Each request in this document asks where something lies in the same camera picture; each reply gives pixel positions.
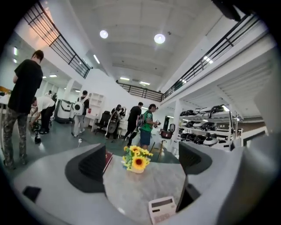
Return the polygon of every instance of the flower arrangement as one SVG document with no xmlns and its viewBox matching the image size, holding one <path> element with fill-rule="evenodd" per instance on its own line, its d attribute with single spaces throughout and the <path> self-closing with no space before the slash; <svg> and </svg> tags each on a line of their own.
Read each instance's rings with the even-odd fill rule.
<svg viewBox="0 0 281 225">
<path fill-rule="evenodd" d="M 150 163 L 148 156 L 153 155 L 148 150 L 135 145 L 129 148 L 125 146 L 124 151 L 126 154 L 122 158 L 125 161 L 123 165 L 128 171 L 135 173 L 142 173 L 145 167 Z"/>
</svg>

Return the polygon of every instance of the black metal railing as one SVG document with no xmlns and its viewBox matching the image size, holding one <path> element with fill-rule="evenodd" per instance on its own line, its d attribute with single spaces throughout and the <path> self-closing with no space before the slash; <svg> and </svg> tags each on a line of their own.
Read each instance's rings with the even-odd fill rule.
<svg viewBox="0 0 281 225">
<path fill-rule="evenodd" d="M 121 87 L 123 87 L 127 92 L 129 92 L 131 95 L 135 95 L 141 98 L 147 98 L 155 101 L 162 101 L 163 94 L 156 91 L 151 91 L 147 88 L 137 87 L 133 85 L 128 85 L 124 83 L 119 83 Z"/>
<path fill-rule="evenodd" d="M 59 32 L 40 3 L 36 3 L 24 16 L 35 32 L 65 60 L 77 73 L 86 77 L 90 67 L 76 54 Z"/>
<path fill-rule="evenodd" d="M 241 41 L 253 26 L 259 21 L 256 16 L 244 16 L 233 28 L 230 29 L 204 56 L 199 59 L 176 83 L 170 87 L 163 96 L 167 98 L 174 91 L 185 85 L 200 72 L 215 62 L 219 57 L 229 51 Z"/>
</svg>

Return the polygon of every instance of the white backpack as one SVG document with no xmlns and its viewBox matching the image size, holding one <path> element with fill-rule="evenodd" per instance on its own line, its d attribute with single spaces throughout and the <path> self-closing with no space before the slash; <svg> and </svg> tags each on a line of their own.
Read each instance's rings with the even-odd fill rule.
<svg viewBox="0 0 281 225">
<path fill-rule="evenodd" d="M 82 97 L 79 98 L 79 101 L 76 102 L 74 104 L 74 107 L 73 107 L 73 113 L 74 113 L 74 115 L 77 115 L 77 116 L 83 115 L 83 112 L 84 112 L 84 102 L 88 99 L 87 96 L 83 100 L 81 100 L 81 98 Z"/>
</svg>

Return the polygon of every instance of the person wearing white backpack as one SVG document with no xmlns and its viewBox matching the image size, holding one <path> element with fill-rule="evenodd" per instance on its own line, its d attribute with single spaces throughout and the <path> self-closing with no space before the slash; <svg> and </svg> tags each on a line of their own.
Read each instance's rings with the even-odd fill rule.
<svg viewBox="0 0 281 225">
<path fill-rule="evenodd" d="M 77 137 L 79 133 L 83 133 L 84 129 L 84 118 L 89 108 L 89 100 L 87 98 L 87 91 L 83 91 L 82 97 L 77 99 L 77 103 L 74 105 L 74 128 L 73 128 L 73 136 Z"/>
</svg>

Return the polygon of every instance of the camouflage pants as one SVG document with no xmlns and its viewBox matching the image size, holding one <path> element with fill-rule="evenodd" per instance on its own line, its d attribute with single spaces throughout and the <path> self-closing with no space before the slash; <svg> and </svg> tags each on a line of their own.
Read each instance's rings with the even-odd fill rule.
<svg viewBox="0 0 281 225">
<path fill-rule="evenodd" d="M 26 157 L 26 113 L 18 113 L 7 107 L 5 119 L 4 119 L 4 157 L 6 165 L 11 165 L 13 160 L 13 145 L 12 145 L 12 133 L 16 120 L 18 120 L 18 132 L 19 132 L 19 156 L 20 158 Z"/>
</svg>

